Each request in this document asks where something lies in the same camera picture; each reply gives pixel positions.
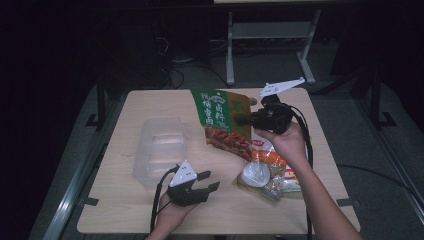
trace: forearm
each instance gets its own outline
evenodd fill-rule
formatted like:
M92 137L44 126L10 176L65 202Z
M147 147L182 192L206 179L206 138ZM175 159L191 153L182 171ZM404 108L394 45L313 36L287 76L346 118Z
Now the forearm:
M319 239L362 239L331 198L307 161L293 169L302 187L303 198Z
M146 240L165 240L171 233L172 229L166 226L156 226L155 229L150 233Z

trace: dark background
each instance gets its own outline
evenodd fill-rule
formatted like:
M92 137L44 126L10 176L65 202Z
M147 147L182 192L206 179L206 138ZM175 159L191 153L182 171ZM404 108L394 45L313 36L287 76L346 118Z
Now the dark background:
M28 237L75 119L99 76L105 78L111 97L166 83L160 74L160 65L166 62L159 58L152 40L155 32L150 16L82 11L87 2L90 6L105 4L83 0L0 2L3 239ZM336 38L341 42L335 74L348 74L370 59L377 62L373 66L383 81L398 93L405 109L424 129L422 9L414 1L385 1L384 5L345 12L329 9L323 11L315 41ZM342 18L347 13L352 17ZM173 40L185 50L204 56L199 49L207 48L205 39L225 37L226 31L219 30L226 29L223 13L192 15L180 19L181 24L172 21L173 17L166 18L174 23L172 28L161 30L171 38L184 36ZM193 18L199 19L198 25ZM203 29L203 34L189 37L192 28L184 27L184 21ZM208 22L213 22L209 28L199 28ZM137 45L135 38L144 39L143 44L130 54ZM113 55L123 54L120 60L124 64L111 58L104 46ZM131 64L144 67L123 68Z

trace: gray carpet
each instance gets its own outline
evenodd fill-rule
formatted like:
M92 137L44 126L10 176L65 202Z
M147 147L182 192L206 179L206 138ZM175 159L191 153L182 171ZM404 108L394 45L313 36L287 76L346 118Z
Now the gray carpet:
M233 88L263 87L266 82L280 82L297 79L302 76L297 62L296 47L286 47L275 52L258 54L251 57L239 56L234 59L236 84ZM337 45L314 44L308 57L312 72L317 79L313 86L304 84L308 91L316 91L331 84L334 77L329 76ZM181 89L191 87L226 88L224 57L211 59L209 68L200 63L190 63L175 67L184 75ZM182 81L182 75L176 71L170 73L174 85ZM369 98L358 102L352 99L348 91L349 82L326 96L311 96L318 118L330 145L336 163L373 170L381 174L398 178L393 164L383 148L380 135L390 143L394 153L405 167L406 172L424 194L424 136L415 123L403 110L396 94L383 85L381 109L388 111L398 124L380 132L370 126L369 118L364 114ZM104 144L98 139L95 128L86 127L89 115L96 113L95 89L87 97L75 123L74 131L63 154L62 162L46 197L45 204L34 225L30 239L42 239L62 199L79 161L84 160L93 144ZM107 137L113 131L125 96L119 102L108 101L108 127L101 131ZM405 190L398 184L365 170L352 167L339 167L346 189L355 203L355 211L361 223L364 239L424 239L424 226L417 216ZM94 169L83 189L81 200L75 203L70 221L65 226L62 239L142 239L141 235L87 235L78 233L76 224L82 210L82 202L88 195L95 177ZM287 239L305 239L304 236L286 236Z

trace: green snack bag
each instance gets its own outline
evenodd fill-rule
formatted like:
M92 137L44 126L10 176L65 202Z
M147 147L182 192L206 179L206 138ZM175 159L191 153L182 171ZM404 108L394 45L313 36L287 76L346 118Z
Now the green snack bag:
M252 129L238 125L236 117L250 116L249 98L222 90L191 89L206 143L251 161Z

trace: metal frame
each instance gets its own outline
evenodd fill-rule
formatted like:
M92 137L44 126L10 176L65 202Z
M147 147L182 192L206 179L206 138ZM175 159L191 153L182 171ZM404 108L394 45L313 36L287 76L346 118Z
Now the metal frame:
M254 38L305 38L306 43L297 57L308 84L315 84L315 78L309 67L307 56L315 35L321 10L315 11L310 22L265 22L265 23L234 23L233 13L228 14L228 47L227 47L227 84L234 85L233 39Z

